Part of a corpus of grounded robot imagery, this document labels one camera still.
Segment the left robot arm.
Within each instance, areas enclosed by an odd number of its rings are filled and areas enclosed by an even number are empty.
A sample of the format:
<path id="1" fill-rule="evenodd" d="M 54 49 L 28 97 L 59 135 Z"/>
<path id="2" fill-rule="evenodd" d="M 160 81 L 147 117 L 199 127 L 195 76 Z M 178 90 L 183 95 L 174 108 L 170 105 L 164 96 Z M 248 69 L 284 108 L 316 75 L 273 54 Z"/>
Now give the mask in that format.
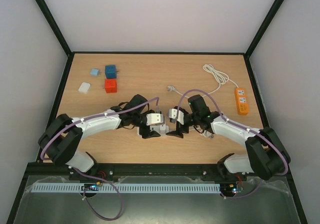
<path id="1" fill-rule="evenodd" d="M 159 110 L 151 110 L 150 103 L 137 94 L 129 102 L 90 116 L 72 118 L 66 113 L 60 114 L 38 140 L 40 158 L 86 173 L 97 163 L 92 155 L 79 150 L 80 142 L 89 136 L 133 126 L 139 129 L 143 139 L 160 137 L 160 133 L 152 130 L 151 126 L 162 125 L 165 118 Z"/>

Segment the light blue usb charger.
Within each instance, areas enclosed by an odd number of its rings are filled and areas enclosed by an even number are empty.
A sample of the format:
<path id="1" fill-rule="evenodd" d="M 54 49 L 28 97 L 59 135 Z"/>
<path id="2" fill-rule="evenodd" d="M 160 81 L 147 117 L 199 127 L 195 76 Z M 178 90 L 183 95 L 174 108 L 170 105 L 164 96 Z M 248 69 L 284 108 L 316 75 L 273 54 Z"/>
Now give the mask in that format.
<path id="1" fill-rule="evenodd" d="M 93 68 L 93 69 L 90 71 L 90 74 L 91 74 L 91 76 L 98 77 L 99 74 L 100 74 L 100 70 L 97 69 L 97 68 Z"/>

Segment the dark blue cube socket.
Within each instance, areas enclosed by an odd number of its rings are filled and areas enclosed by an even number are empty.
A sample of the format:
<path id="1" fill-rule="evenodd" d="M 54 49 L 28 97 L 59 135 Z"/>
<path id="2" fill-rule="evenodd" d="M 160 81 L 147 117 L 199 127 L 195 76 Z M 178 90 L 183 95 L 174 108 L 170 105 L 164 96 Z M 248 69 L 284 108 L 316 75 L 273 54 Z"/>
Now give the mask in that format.
<path id="1" fill-rule="evenodd" d="M 118 70 L 115 64 L 109 64 L 104 67 L 106 79 L 117 79 Z"/>

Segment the red cube socket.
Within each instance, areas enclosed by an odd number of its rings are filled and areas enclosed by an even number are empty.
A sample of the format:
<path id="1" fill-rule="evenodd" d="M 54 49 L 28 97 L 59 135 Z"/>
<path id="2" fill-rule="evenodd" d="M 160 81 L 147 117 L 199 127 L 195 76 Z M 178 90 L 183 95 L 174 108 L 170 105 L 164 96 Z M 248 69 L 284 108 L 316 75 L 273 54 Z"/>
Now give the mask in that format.
<path id="1" fill-rule="evenodd" d="M 106 93 L 117 93 L 117 80 L 116 79 L 106 79 L 104 81 L 104 89 Z"/>

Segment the small white usb charger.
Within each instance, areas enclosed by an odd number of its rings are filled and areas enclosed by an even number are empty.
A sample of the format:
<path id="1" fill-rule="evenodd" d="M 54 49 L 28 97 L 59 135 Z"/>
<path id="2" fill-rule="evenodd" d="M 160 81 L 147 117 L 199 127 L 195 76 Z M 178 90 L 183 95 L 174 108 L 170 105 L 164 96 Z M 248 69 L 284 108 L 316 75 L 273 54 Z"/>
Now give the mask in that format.
<path id="1" fill-rule="evenodd" d="M 159 127 L 159 132 L 161 135 L 164 135 L 166 133 L 166 130 L 167 130 L 167 126 L 166 125 L 161 125 Z"/>

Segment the orange power strip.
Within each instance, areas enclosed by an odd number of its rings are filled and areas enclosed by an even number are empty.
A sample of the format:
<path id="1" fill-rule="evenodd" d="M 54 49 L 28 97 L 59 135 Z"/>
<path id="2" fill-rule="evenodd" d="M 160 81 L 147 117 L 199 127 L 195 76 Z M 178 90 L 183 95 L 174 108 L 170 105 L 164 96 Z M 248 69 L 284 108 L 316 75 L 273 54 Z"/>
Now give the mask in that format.
<path id="1" fill-rule="evenodd" d="M 250 111 L 246 90 L 238 87 L 235 89 L 234 93 L 237 113 L 239 115 L 246 116 Z"/>

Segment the white power strip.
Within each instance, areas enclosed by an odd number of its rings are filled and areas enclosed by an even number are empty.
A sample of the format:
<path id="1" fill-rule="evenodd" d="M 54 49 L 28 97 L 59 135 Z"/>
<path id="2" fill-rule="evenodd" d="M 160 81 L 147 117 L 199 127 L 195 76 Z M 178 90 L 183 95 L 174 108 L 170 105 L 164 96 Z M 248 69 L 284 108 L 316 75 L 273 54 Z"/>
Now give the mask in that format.
<path id="1" fill-rule="evenodd" d="M 157 132 L 160 134 L 159 127 L 160 127 L 160 126 L 155 126 L 155 125 L 153 125 L 153 126 L 150 126 L 149 128 L 150 128 L 151 131 L 157 131 Z M 169 132 L 169 131 L 170 131 L 169 126 L 166 125 L 166 133 Z"/>

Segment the white cube adapter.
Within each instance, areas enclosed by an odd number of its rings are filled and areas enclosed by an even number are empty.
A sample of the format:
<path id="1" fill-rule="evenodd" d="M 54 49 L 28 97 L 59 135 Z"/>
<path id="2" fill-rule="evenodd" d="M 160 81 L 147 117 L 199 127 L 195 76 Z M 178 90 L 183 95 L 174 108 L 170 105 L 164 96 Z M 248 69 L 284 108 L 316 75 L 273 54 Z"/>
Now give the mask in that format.
<path id="1" fill-rule="evenodd" d="M 79 93 L 87 94 L 90 90 L 91 84 L 87 82 L 83 82 L 78 88 Z"/>

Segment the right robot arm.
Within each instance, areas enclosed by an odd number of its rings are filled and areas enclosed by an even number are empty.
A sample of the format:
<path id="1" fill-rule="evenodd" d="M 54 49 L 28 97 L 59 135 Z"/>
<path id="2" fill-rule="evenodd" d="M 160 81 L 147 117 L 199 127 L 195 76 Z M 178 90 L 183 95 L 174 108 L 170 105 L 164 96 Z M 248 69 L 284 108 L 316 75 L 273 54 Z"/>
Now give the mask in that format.
<path id="1" fill-rule="evenodd" d="M 254 173 L 263 180 L 274 175 L 285 175 L 291 158 L 276 132 L 270 128 L 251 128 L 230 120 L 222 112 L 210 111 L 200 95 L 188 99 L 191 112 L 174 107 L 169 110 L 176 129 L 167 135 L 183 138 L 190 127 L 200 127 L 204 133 L 226 137 L 246 148 L 246 154 L 230 153 L 218 163 L 218 175 L 229 180 L 236 173 Z"/>

